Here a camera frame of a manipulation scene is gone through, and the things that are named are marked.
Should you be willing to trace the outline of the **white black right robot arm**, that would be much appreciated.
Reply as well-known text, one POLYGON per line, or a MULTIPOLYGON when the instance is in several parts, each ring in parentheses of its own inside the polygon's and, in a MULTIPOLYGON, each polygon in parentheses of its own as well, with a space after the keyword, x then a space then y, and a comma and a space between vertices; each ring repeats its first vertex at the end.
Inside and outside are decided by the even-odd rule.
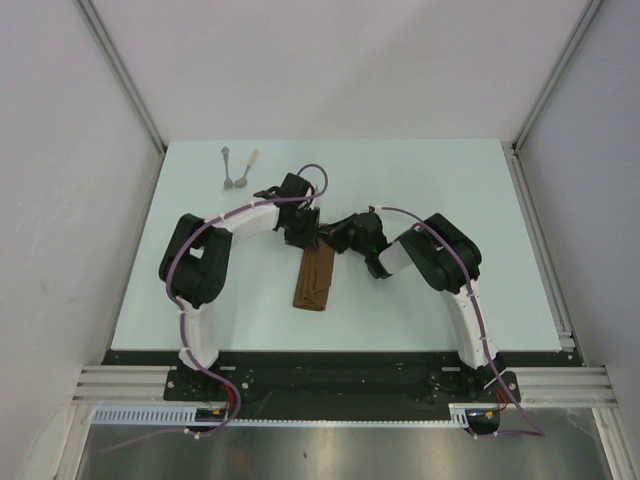
POLYGON ((500 397, 514 398, 517 385, 504 379, 504 359, 489 334, 479 301, 482 255, 446 217, 436 213, 419 219, 389 242, 379 215, 370 211, 322 225, 319 236, 338 253, 359 253, 375 279, 415 267, 447 306, 456 334, 463 393, 473 401, 484 401, 495 391, 500 397))

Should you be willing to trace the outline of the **brown cloth napkin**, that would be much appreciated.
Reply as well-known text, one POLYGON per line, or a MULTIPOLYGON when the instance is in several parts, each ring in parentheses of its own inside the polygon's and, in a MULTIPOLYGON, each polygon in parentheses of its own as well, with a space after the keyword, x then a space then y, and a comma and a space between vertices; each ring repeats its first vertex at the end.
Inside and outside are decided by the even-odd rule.
POLYGON ((302 255, 293 307, 321 312, 326 309, 333 278, 335 251, 323 240, 302 255))

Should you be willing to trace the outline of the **aluminium corner post left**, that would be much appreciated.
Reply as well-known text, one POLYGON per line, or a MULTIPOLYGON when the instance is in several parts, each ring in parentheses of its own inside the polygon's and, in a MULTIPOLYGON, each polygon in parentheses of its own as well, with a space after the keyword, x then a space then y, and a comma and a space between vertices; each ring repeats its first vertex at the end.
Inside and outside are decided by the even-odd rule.
POLYGON ((168 146, 162 139, 160 130, 152 118, 143 96, 131 76, 129 69, 125 65, 122 55, 95 3, 90 0, 74 0, 73 4, 97 44, 109 70, 113 74, 144 132, 155 150, 163 157, 166 154, 168 146))

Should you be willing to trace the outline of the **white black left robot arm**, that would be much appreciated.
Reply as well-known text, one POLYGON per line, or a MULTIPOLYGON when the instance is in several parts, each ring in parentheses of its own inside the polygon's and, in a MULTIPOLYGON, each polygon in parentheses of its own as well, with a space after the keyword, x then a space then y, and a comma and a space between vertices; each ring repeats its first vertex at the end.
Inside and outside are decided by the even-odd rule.
POLYGON ((210 368, 219 358, 219 349, 208 338, 202 312, 224 288, 232 250, 279 229, 294 246, 316 244, 319 209, 315 201, 326 190, 326 186, 316 188, 300 173, 289 173, 281 185, 257 192, 230 212, 209 220, 185 214, 178 220, 159 277, 179 312, 179 359, 191 369, 185 385, 197 398, 210 399, 221 387, 220 374, 210 368))

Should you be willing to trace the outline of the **aluminium corner post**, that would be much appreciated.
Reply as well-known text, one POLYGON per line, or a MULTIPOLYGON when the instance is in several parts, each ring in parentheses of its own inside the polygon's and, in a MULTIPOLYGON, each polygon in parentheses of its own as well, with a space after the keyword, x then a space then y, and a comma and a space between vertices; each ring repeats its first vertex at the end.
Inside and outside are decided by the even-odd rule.
POLYGON ((589 0, 586 2, 560 50, 550 73, 547 75, 540 92, 536 96, 532 107, 527 113, 521 127, 518 129, 514 139, 510 141, 510 150, 515 155, 518 155, 526 144, 553 95, 560 87, 564 77, 568 74, 572 63, 577 58, 578 53, 586 42, 590 32, 593 30, 599 16, 608 4, 609 1, 606 0, 589 0))
POLYGON ((162 139, 160 130, 152 118, 143 96, 131 76, 129 69, 125 65, 122 55, 95 3, 90 0, 74 0, 73 4, 97 44, 109 70, 113 74, 144 132, 155 150, 163 157, 166 154, 168 146, 162 139))

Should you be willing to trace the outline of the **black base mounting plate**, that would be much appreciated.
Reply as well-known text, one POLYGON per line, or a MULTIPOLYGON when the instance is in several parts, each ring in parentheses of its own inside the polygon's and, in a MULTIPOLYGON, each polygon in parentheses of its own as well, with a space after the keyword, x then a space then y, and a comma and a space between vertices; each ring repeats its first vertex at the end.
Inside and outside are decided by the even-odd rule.
MULTIPOLYGON (((582 367, 575 352, 501 354, 504 379, 511 367, 582 367)), ((461 364, 451 352, 431 353, 250 353, 225 352, 208 374, 184 366, 174 352, 110 350, 105 366, 168 366, 178 396, 202 400, 189 432, 205 435, 235 407, 234 421, 413 422, 449 419, 449 404, 488 405, 510 400, 490 388, 472 398, 462 390, 461 364)))

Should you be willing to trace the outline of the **aluminium corner post right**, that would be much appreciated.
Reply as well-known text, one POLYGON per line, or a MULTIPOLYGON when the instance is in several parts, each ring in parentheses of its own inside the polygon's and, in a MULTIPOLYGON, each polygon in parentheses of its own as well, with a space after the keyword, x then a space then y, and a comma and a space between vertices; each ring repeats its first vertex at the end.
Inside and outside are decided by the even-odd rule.
POLYGON ((560 87, 564 77, 568 74, 572 63, 577 58, 578 53, 586 42, 590 32, 593 30, 599 16, 608 4, 609 1, 606 0, 589 0, 586 2, 560 50, 550 73, 547 75, 540 92, 536 96, 532 107, 527 113, 521 127, 518 129, 514 139, 510 141, 510 150, 515 155, 518 155, 526 144, 553 95, 560 87))

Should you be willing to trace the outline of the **aluminium front rail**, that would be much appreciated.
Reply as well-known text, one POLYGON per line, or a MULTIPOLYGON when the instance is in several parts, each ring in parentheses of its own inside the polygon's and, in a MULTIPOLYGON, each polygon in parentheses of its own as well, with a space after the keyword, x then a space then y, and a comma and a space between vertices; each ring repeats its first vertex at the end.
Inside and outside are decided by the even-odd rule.
MULTIPOLYGON (((618 402, 603 367, 511 367, 525 407, 615 408, 618 402)), ((86 366, 73 401, 86 404, 197 405, 197 397, 179 397, 168 366, 86 366)))

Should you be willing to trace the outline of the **spoon with wooden handle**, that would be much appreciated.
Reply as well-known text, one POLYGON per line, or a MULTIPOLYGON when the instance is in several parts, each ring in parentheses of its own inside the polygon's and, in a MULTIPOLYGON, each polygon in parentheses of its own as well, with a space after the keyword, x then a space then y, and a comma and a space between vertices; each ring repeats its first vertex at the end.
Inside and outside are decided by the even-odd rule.
POLYGON ((260 153, 259 149, 254 149, 251 152, 251 155, 250 155, 250 157, 249 157, 249 159, 247 161, 247 164, 246 164, 246 167, 244 169, 244 172, 243 172, 242 176, 234 181, 234 187, 235 188, 244 188, 247 185, 247 183, 248 183, 248 180, 247 180, 248 173, 251 170, 252 166, 254 165, 257 157, 259 156, 259 153, 260 153))

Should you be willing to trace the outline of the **metal fork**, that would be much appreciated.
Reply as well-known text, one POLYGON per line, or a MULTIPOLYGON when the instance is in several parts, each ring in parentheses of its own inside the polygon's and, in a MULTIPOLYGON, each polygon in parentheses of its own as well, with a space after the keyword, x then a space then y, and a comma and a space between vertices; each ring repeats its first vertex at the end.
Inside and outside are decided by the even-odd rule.
POLYGON ((225 179, 223 183, 225 190, 232 189, 234 187, 234 181, 231 179, 230 172, 229 172, 229 153, 230 153, 230 150, 227 146, 224 146, 221 149, 221 154, 224 162, 224 172, 225 172, 225 179))

